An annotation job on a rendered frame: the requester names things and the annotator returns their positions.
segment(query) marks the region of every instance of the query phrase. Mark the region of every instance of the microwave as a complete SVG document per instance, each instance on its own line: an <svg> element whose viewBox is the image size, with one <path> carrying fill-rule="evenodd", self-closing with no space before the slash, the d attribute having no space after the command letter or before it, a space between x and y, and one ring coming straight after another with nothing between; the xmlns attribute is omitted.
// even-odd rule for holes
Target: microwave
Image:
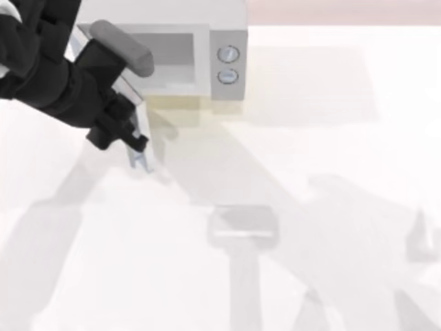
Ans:
<svg viewBox="0 0 441 331"><path fill-rule="evenodd" d="M247 76L245 0L83 0L71 46L84 47L83 33L106 20L146 45L155 73L123 78L140 94L195 96L241 101Z"/></svg>

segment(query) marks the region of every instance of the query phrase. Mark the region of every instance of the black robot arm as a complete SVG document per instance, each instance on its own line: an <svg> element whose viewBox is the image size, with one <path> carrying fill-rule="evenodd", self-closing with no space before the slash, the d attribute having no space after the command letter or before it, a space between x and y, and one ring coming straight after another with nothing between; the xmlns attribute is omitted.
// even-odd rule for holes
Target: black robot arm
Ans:
<svg viewBox="0 0 441 331"><path fill-rule="evenodd" d="M81 0L11 2L23 23L0 15L0 63L10 69L0 79L0 98L21 101L69 126L89 128L88 139L101 150L121 139L144 151L148 140L134 136L131 122L135 105L112 89L133 63L112 46L122 42L125 49L144 52L143 58L150 62L151 53L108 22L100 22L99 28L110 29L119 41L111 36L112 41L106 42L105 35L103 40L92 39L72 63L64 54ZM147 77L153 65L144 64L149 68L144 70Z"/></svg>

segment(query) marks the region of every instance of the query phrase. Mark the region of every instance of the pink wall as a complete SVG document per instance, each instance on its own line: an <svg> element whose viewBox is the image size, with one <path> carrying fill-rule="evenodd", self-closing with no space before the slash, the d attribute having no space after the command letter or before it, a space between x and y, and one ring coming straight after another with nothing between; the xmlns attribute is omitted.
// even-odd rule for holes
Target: pink wall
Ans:
<svg viewBox="0 0 441 331"><path fill-rule="evenodd" d="M440 25L441 0L247 0L250 24Z"/></svg>

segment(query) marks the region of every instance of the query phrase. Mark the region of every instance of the table surface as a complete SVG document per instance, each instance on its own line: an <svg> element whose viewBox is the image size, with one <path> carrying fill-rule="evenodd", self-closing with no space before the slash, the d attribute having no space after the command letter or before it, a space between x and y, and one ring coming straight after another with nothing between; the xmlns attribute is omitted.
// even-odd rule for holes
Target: table surface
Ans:
<svg viewBox="0 0 441 331"><path fill-rule="evenodd" d="M440 330L440 42L251 27L243 104L149 98L150 176L3 101L0 328Z"/></svg>

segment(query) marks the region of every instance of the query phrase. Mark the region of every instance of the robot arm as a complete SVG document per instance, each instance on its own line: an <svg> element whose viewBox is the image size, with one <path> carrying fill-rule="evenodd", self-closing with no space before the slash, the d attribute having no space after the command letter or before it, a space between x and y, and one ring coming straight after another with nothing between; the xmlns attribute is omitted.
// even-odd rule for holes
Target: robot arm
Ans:
<svg viewBox="0 0 441 331"><path fill-rule="evenodd" d="M153 73L150 51L105 21L74 63L65 59L81 0L11 0L23 23L0 14L0 98L16 99L69 126L89 128L88 139L106 150L123 140L137 152L147 138L135 137L135 106L112 86L126 67Z"/></svg>

